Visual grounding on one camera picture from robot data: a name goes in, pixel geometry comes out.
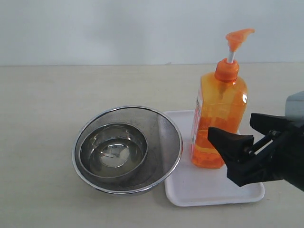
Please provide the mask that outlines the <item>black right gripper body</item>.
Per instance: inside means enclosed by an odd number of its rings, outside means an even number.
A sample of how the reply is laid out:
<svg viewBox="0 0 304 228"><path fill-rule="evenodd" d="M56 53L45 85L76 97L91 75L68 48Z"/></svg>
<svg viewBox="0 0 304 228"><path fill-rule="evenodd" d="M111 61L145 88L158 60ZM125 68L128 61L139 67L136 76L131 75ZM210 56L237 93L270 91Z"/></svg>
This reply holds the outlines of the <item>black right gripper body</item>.
<svg viewBox="0 0 304 228"><path fill-rule="evenodd" d="M290 123L285 130L271 130L265 137L232 151L227 177L239 187L285 180L304 189L304 125Z"/></svg>

